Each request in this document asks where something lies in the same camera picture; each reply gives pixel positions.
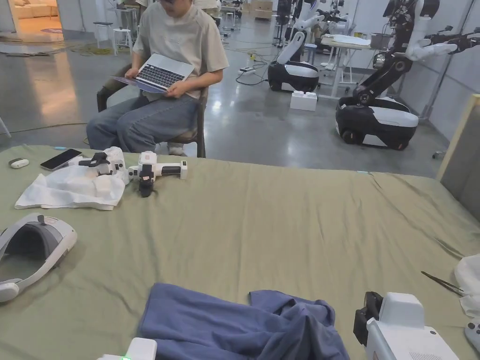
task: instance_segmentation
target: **sneaker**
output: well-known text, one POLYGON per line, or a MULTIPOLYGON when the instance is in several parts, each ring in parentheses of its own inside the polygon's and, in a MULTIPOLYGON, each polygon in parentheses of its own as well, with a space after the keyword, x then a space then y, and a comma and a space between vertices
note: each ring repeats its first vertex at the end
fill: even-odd
POLYGON ((168 143, 168 154, 181 156, 183 154, 183 144, 168 143))

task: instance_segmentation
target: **jeans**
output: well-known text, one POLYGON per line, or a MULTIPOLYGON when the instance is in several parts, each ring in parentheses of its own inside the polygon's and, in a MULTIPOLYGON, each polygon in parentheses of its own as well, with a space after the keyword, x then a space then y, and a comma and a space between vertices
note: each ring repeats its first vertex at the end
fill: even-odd
POLYGON ((198 100, 182 95, 149 102, 145 96, 124 101, 98 113, 87 124, 91 149, 118 146, 125 152, 154 151, 157 143, 195 128, 198 100))

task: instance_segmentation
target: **smartphone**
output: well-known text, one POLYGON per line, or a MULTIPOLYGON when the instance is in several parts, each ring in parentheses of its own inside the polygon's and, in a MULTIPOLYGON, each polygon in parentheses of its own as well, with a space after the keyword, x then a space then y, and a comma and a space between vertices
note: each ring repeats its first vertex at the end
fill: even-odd
POLYGON ((74 157, 77 157, 81 154, 81 151, 75 149, 68 149, 63 153, 58 154, 57 156, 54 156, 53 158, 45 161, 44 163, 41 163, 40 167, 48 171, 55 171, 68 164, 68 162, 74 157))

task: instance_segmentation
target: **hand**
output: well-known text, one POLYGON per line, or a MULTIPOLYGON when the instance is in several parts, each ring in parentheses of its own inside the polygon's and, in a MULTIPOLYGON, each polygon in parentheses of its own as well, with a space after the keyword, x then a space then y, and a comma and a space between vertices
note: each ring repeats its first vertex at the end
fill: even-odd
POLYGON ((178 99, 180 96, 182 96, 189 90, 190 90, 190 85, 188 84, 187 81, 177 81, 167 89, 166 96, 174 97, 178 99))
POLYGON ((125 77, 127 79, 134 79, 137 77, 137 75, 138 75, 138 69, 134 69, 134 68, 131 68, 125 73, 125 77))

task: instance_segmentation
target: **white vr headset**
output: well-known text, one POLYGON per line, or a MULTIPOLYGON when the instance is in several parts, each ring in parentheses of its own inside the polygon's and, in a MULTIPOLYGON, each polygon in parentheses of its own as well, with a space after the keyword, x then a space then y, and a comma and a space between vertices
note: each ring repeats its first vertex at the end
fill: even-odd
POLYGON ((28 286, 57 267, 77 242, 76 231, 66 222, 33 213, 7 228, 0 235, 0 261, 4 255, 45 260, 27 279, 0 282, 0 303, 14 299, 28 286))

